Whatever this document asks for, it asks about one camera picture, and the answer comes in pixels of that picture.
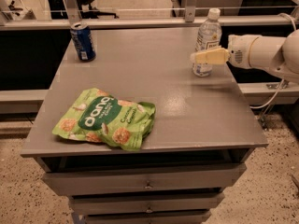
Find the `drawer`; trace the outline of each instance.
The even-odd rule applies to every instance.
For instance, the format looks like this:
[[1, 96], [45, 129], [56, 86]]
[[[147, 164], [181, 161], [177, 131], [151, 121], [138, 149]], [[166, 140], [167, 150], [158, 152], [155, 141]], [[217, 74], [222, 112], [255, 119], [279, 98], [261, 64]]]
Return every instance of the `drawer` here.
[[120, 213], [156, 213], [176, 210], [200, 210], [216, 207], [224, 198], [223, 193], [189, 193], [121, 195], [101, 198], [71, 199], [70, 207], [80, 215]]
[[224, 188], [232, 186], [245, 170], [244, 163], [230, 163], [47, 173], [44, 174], [43, 180], [58, 195], [77, 196], [171, 189]]
[[199, 224], [209, 211], [167, 212], [158, 214], [87, 216], [87, 224]]

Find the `white bottle cap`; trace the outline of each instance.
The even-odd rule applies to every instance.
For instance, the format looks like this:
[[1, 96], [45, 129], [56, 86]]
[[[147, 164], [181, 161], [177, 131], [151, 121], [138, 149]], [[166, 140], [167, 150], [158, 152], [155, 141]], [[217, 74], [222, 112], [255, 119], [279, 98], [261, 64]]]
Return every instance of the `white bottle cap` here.
[[218, 8], [211, 8], [208, 11], [207, 17], [211, 20], [217, 20], [221, 15], [221, 10]]

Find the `water bottle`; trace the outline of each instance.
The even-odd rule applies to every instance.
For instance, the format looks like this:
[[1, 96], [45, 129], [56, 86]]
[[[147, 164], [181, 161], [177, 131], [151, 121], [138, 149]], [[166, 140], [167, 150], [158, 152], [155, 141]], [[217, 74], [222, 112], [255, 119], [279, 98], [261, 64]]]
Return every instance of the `water bottle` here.
[[[211, 8], [208, 11], [207, 19], [198, 30], [195, 52], [203, 49], [217, 47], [221, 40], [222, 29], [218, 22], [221, 11], [218, 8]], [[199, 77], [207, 77], [212, 72], [212, 64], [194, 63], [193, 72]]]

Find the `speckled floor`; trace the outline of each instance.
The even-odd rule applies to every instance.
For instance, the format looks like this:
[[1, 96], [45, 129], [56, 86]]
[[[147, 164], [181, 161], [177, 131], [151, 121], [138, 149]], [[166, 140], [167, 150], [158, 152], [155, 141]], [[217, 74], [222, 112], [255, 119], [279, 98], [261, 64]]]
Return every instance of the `speckled floor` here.
[[[299, 224], [298, 189], [291, 174], [299, 171], [299, 143], [279, 113], [267, 115], [267, 148], [256, 149], [248, 170], [224, 191], [206, 224]], [[42, 181], [43, 170], [20, 156], [32, 123], [0, 122], [0, 223], [73, 223], [65, 197]]]

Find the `bag of chips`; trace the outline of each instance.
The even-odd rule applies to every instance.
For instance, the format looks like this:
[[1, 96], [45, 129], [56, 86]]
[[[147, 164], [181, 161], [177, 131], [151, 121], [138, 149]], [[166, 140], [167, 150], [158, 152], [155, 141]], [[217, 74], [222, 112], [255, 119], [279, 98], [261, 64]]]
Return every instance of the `bag of chips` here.
[[139, 150], [152, 129], [155, 105], [118, 100], [96, 88], [83, 91], [52, 133], [65, 139]]

